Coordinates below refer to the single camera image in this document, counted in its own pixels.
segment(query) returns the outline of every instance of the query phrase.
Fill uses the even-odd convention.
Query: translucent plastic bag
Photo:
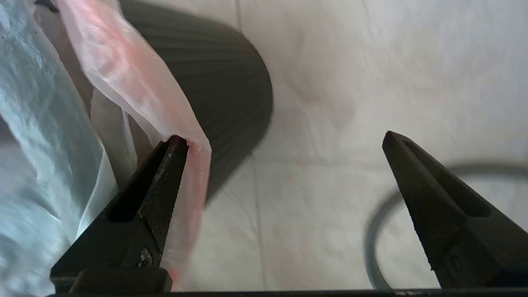
[[[176,284],[203,212],[209,141],[168,67],[123,18],[117,1],[54,3],[93,86],[131,115],[152,145],[171,135],[187,139],[189,151],[162,259]]]
[[[0,295],[53,292],[49,269],[116,194],[105,148],[26,1],[0,0]]]

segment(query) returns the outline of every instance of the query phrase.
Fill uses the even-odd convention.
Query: white surface
[[[183,289],[370,288],[362,238],[395,186],[389,129],[448,164],[527,163],[527,2],[158,2],[237,26],[275,93],[269,135],[206,211]],[[473,184],[528,227],[526,182]],[[393,286],[437,285],[405,210],[378,252]]]

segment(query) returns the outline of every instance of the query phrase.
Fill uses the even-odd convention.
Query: pink plastic
[[[174,286],[199,230],[211,146],[163,60],[123,18],[115,0],[55,0],[83,71],[130,114],[152,145],[171,135],[189,151],[162,259]]]

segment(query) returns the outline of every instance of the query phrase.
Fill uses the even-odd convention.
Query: clear plastic film
[[[50,268],[117,187],[79,92],[26,1],[0,0],[0,36],[0,295],[48,295]]]

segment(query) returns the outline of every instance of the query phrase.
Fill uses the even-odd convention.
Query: black cable
[[[448,168],[459,178],[475,177],[480,175],[495,175],[501,177],[523,177],[528,179],[528,167],[503,163],[467,163]],[[367,275],[372,287],[376,290],[391,290],[383,273],[380,270],[376,256],[376,244],[381,230],[394,213],[403,207],[403,197],[400,191],[392,192],[378,206],[371,217],[365,231],[363,241],[364,260]]]

